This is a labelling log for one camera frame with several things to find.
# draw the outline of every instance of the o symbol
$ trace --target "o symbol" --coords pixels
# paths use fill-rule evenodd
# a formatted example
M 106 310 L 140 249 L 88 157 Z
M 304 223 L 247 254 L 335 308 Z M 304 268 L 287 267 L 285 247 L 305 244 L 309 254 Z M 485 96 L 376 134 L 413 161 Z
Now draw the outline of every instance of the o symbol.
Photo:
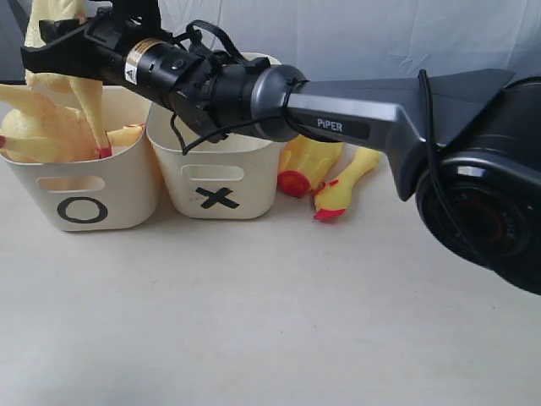
M 98 208 L 98 215 L 89 220 L 81 220 L 80 218 L 73 218 L 68 216 L 67 211 L 69 205 L 71 205 L 75 201 L 90 201 L 94 203 Z M 75 224 L 96 224 L 98 222 L 102 222 L 107 218 L 107 216 L 109 215 L 109 210 L 99 200 L 92 199 L 91 197 L 70 197 L 58 205 L 57 213 L 63 220 L 66 220 L 67 222 L 73 222 Z

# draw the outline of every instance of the warning label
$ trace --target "warning label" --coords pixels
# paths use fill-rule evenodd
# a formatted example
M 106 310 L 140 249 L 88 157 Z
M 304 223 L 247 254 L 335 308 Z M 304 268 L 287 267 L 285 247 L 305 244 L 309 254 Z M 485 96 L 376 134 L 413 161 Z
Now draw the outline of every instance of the warning label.
M 126 64 L 124 65 L 124 78 L 129 82 L 137 85 L 137 69 L 139 62 L 143 55 L 145 55 L 149 49 L 154 45 L 161 44 L 163 41 L 155 38 L 148 38 L 141 42 L 138 42 L 135 47 L 129 52 L 126 58 Z

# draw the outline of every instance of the storage bin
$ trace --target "storage bin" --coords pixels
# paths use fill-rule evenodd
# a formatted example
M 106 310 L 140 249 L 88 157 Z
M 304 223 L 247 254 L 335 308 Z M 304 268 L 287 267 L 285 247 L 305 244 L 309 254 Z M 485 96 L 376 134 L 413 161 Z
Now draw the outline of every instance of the storage bin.
M 244 53 L 246 58 L 266 56 Z M 279 62 L 270 58 L 273 64 Z M 192 218 L 250 219 L 262 216 L 276 198 L 281 144 L 230 134 L 205 142 L 183 156 L 169 125 L 171 112 L 152 105 L 147 134 L 175 208 Z M 198 136 L 177 119 L 187 143 Z
M 43 93 L 58 104 L 78 106 L 73 97 Z M 144 123 L 148 117 L 150 103 L 122 87 L 106 87 L 103 99 L 107 131 Z M 19 163 L 0 156 L 61 230 L 131 228 L 156 210 L 161 175 L 145 134 L 130 147 L 115 148 L 113 156 L 96 161 Z

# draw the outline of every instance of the rubber chicken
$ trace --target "rubber chicken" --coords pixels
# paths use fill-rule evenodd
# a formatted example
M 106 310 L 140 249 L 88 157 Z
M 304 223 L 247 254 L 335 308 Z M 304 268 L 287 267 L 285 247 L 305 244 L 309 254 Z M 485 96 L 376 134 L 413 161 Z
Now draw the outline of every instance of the rubber chicken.
M 287 143 L 280 155 L 278 187 L 299 198 L 317 189 L 340 159 L 342 150 L 341 142 L 319 142 L 299 135 Z
M 0 100 L 10 111 L 0 126 L 0 151 L 22 163 L 91 161 L 99 157 L 92 130 L 78 109 L 59 106 L 41 93 L 0 85 Z M 107 143 L 130 146 L 142 135 L 143 124 L 112 131 Z
M 378 166 L 381 153 L 360 147 L 349 166 L 330 182 L 324 182 L 314 192 L 316 220 L 330 220 L 346 212 L 352 203 L 355 184 L 366 173 Z
M 86 19 L 85 0 L 34 0 L 30 21 L 26 30 L 26 47 L 43 47 L 39 22 L 41 19 L 59 21 L 62 19 Z M 30 87 L 38 83 L 51 91 L 74 93 L 86 116 L 91 133 L 102 158 L 112 155 L 112 147 L 107 138 L 103 117 L 103 84 L 97 80 L 76 78 L 60 74 L 34 74 L 26 71 L 26 84 Z

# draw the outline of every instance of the x symbol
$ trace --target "x symbol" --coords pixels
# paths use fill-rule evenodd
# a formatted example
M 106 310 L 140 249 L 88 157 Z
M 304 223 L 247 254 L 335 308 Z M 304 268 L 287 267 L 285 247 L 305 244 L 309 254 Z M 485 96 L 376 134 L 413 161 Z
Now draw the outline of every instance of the x symbol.
M 201 207 L 204 209 L 210 209 L 216 203 L 220 203 L 226 207 L 229 207 L 230 209 L 236 209 L 240 206 L 237 202 L 227 198 L 227 196 L 232 193 L 232 190 L 228 188 L 221 188 L 216 193 L 212 193 L 203 188 L 197 188 L 195 191 L 200 195 L 208 197 L 207 201 L 201 205 Z

